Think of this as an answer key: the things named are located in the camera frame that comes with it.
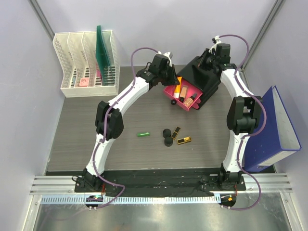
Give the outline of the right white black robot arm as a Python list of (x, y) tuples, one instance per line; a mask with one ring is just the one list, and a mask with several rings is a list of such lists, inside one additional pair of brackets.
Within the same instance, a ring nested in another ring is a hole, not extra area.
[(242, 161), (250, 136), (258, 127), (262, 107), (261, 97), (254, 94), (244, 84), (236, 65), (231, 64), (231, 46), (217, 41), (210, 49), (206, 49), (198, 67), (213, 71), (225, 85), (232, 102), (227, 114), (227, 127), (230, 139), (226, 157), (221, 164), (215, 184), (220, 190), (232, 190), (241, 183)]

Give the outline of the orange white cream tube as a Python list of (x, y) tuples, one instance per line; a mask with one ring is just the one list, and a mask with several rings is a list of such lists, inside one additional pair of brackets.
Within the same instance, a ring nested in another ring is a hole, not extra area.
[(180, 91), (181, 91), (181, 81), (182, 81), (182, 77), (177, 77), (178, 79), (178, 84), (175, 86), (175, 90), (173, 93), (173, 97), (178, 99), (180, 97)]

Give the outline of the pink drawer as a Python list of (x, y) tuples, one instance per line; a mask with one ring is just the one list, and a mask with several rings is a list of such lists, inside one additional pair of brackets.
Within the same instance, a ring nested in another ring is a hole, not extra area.
[(180, 85), (167, 86), (164, 89), (164, 94), (170, 99), (170, 103), (180, 106), (185, 111), (191, 108), (199, 109), (203, 92), (182, 77), (178, 80)]
[(192, 108), (199, 110), (200, 107), (202, 106), (202, 100), (200, 98), (198, 98), (193, 104), (192, 104)]

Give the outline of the beige foundation tube black cap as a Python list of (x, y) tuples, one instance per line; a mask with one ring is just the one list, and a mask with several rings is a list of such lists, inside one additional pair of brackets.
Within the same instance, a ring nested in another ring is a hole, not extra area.
[(187, 85), (183, 85), (182, 88), (181, 88), (179, 100), (182, 103), (184, 102), (184, 100), (186, 98), (186, 95), (187, 95), (187, 92), (188, 92), (188, 88), (189, 87)]

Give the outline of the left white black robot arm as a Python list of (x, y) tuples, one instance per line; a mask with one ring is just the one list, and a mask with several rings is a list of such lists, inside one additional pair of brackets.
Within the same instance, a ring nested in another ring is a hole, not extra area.
[(133, 73), (133, 81), (116, 97), (108, 102), (101, 101), (95, 118), (96, 142), (91, 159), (83, 170), (76, 185), (87, 191), (97, 192), (102, 188), (102, 173), (110, 148), (124, 130), (123, 115), (150, 89), (158, 83), (163, 86), (178, 84), (170, 52), (158, 52), (146, 67)]

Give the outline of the black pink drawer organizer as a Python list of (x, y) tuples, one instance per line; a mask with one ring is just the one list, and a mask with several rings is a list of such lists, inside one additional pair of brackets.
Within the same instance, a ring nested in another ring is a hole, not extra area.
[(197, 67), (199, 61), (200, 56), (193, 58), (178, 72), (178, 76), (181, 76), (203, 92), (203, 95), (201, 96), (203, 106), (218, 90), (221, 81), (220, 77), (217, 77), (213, 70), (204, 70)]

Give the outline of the round foundation bottle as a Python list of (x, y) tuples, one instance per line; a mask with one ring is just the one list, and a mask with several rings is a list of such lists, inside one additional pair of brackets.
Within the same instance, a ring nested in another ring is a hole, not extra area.
[(190, 96), (189, 98), (187, 98), (187, 99), (183, 102), (183, 104), (184, 104), (187, 108), (189, 108), (189, 107), (192, 105), (192, 103), (193, 103), (194, 99), (196, 98), (196, 96), (197, 96), (197, 93), (193, 94), (192, 96)]

